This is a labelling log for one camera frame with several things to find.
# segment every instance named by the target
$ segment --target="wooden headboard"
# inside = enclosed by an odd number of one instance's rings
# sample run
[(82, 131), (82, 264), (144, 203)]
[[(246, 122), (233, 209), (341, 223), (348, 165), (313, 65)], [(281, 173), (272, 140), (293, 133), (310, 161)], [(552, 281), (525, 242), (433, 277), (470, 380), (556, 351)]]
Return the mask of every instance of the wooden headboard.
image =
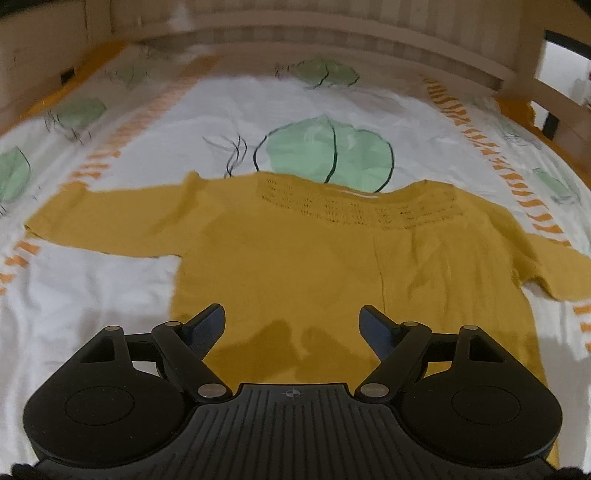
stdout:
[[(533, 100), (591, 147), (591, 112), (535, 79), (545, 30), (591, 45), (591, 18), (573, 0), (56, 1), (0, 19), (0, 127), (55, 88), (88, 48), (183, 35), (396, 57), (483, 93)], [(589, 155), (581, 160), (591, 165)]]

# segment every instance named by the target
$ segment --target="orange stripe pattern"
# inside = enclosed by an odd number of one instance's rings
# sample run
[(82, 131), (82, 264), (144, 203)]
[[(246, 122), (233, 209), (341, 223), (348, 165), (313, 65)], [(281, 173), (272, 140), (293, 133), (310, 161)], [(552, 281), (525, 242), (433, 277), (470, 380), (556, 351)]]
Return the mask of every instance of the orange stripe pattern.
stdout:
[[(78, 183), (85, 187), (89, 184), (81, 180), (98, 180), (102, 171), (110, 168), (106, 160), (119, 158), (121, 149), (130, 141), (142, 134), (156, 120), (170, 110), (195, 84), (219, 61), (219, 56), (198, 57), (185, 66), (180, 75), (174, 79), (144, 110), (137, 113), (128, 122), (121, 125), (106, 142), (86, 156), (87, 162), (82, 164), (78, 170), (70, 174), (65, 184)], [(29, 260), (20, 253), (26, 252), (30, 255), (38, 255), (41, 247), (25, 241), (18, 241), (13, 250), (15, 254), (4, 260), (5, 267), (25, 268)], [(15, 278), (15, 273), (0, 272), (0, 283), (8, 284)], [(0, 287), (0, 297), (6, 293), (5, 287)]]
[[(502, 156), (500, 152), (496, 151), (500, 150), (500, 147), (494, 143), (487, 142), (488, 138), (486, 134), (471, 124), (472, 121), (468, 117), (462, 103), (459, 102), (457, 98), (448, 96), (447, 89), (437, 80), (425, 78), (424, 82), (428, 85), (427, 91), (429, 92), (431, 101), (437, 106), (442, 114), (454, 120), (454, 123), (457, 126), (465, 125), (466, 128), (462, 130), (462, 133), (466, 139), (475, 148), (478, 148), (484, 157), (491, 157), (488, 158), (488, 160), (491, 162), (492, 168), (496, 171), (497, 175), (505, 180), (507, 186), (511, 190), (511, 193), (516, 197), (516, 199), (532, 197), (529, 200), (517, 200), (517, 203), (519, 203), (524, 209), (537, 210), (536, 212), (531, 210), (532, 215), (526, 212), (527, 216), (532, 220), (532, 225), (534, 228), (539, 232), (559, 235), (560, 238), (554, 238), (550, 236), (545, 237), (559, 245), (572, 247), (572, 244), (566, 238), (563, 230), (558, 226), (558, 224), (556, 224), (556, 221), (552, 217), (552, 214), (550, 213), (550, 210), (546, 204), (539, 198), (536, 198), (536, 195), (525, 183), (524, 178), (519, 175), (514, 168), (511, 167), (506, 157)], [(552, 224), (540, 225), (541, 222), (552, 222)], [(577, 316), (591, 314), (591, 304), (573, 307), (573, 310)], [(581, 331), (591, 332), (591, 323), (581, 323)], [(586, 348), (589, 353), (591, 353), (591, 342), (586, 344)]]

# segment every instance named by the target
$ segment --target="green leaf print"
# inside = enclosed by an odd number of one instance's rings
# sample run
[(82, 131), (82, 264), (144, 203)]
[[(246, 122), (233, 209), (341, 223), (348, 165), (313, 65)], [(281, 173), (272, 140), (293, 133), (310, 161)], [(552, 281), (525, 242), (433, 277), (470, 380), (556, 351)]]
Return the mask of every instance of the green leaf print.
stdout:
[(126, 65), (117, 68), (111, 74), (111, 80), (121, 82), (129, 90), (133, 90), (148, 76), (148, 69), (141, 66)]
[(375, 132), (357, 129), (327, 115), (273, 130), (254, 152), (265, 148), (277, 173), (319, 183), (379, 192), (392, 177), (392, 146)]
[(564, 185), (559, 179), (554, 178), (543, 168), (533, 169), (533, 173), (538, 177), (553, 193), (552, 200), (559, 204), (576, 203), (579, 201), (579, 194), (572, 188)]
[(312, 88), (319, 86), (351, 86), (359, 75), (355, 69), (336, 60), (310, 59), (287, 66), (287, 71)]
[(31, 166), (18, 147), (0, 154), (0, 202), (11, 202), (22, 193), (31, 176)]
[(55, 129), (70, 141), (78, 140), (83, 144), (82, 135), (92, 139), (88, 127), (98, 120), (107, 110), (98, 98), (78, 98), (58, 105), (49, 110), (45, 118), (48, 131)]
[(98, 120), (107, 107), (98, 98), (78, 98), (52, 110), (57, 123), (67, 130), (81, 131)]
[(527, 130), (519, 130), (512, 121), (506, 119), (503, 115), (497, 115), (501, 127), (501, 137), (519, 147), (529, 147), (533, 145), (538, 150), (542, 149), (542, 142)]

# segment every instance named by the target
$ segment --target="sweater sleeve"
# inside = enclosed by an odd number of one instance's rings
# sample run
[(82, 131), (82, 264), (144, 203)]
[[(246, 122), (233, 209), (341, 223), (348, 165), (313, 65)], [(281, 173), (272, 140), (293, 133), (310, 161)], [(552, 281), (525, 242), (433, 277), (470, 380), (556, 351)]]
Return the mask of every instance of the sweater sleeve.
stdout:
[(52, 243), (129, 257), (182, 255), (191, 238), (199, 192), (196, 173), (181, 185), (90, 192), (66, 186), (25, 223)]
[(527, 235), (535, 255), (535, 268), (519, 272), (522, 283), (533, 280), (556, 300), (591, 299), (591, 258), (572, 247), (540, 235)]
[(514, 281), (539, 283), (556, 300), (591, 299), (591, 259), (574, 248), (526, 233), (506, 208), (468, 192), (460, 192), (465, 208), (486, 216), (511, 257)]

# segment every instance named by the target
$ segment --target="ribbed plastic surface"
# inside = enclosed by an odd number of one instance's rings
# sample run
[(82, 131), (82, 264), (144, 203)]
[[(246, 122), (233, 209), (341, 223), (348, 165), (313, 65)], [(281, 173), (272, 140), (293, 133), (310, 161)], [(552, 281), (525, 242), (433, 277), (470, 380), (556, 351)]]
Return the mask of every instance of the ribbed plastic surface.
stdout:
[(388, 407), (361, 403), (343, 385), (245, 385), (233, 400), (199, 407), (181, 435), (141, 461), (37, 468), (56, 480), (537, 480), (552, 471), (543, 460), (510, 469), (442, 460), (416, 445)]

